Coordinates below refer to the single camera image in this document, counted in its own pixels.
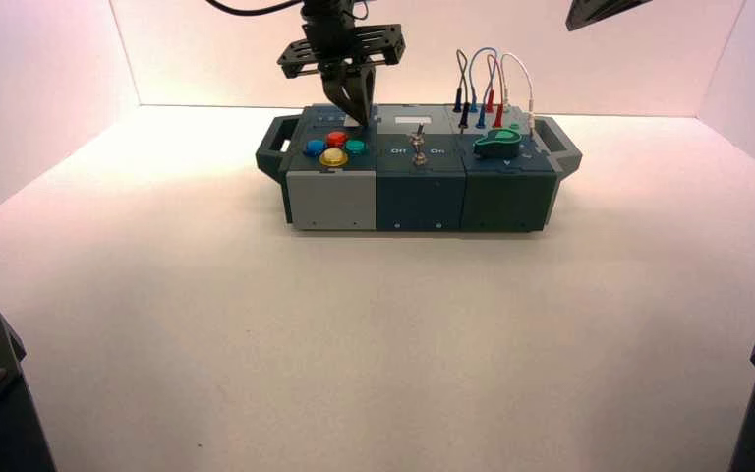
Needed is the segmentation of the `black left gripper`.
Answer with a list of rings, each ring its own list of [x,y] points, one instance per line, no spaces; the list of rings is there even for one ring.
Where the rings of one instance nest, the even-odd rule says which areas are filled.
[[[277,64],[288,79],[309,75],[329,64],[353,67],[321,73],[323,92],[332,104],[367,127],[372,112],[377,65],[396,65],[406,48],[399,24],[358,26],[364,16],[353,1],[305,1],[301,8],[304,37],[290,43]]]

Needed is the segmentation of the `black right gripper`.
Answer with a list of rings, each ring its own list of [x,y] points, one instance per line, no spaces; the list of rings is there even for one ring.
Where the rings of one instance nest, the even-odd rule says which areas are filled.
[[[565,26],[568,31],[580,30],[649,2],[650,0],[572,0]]]

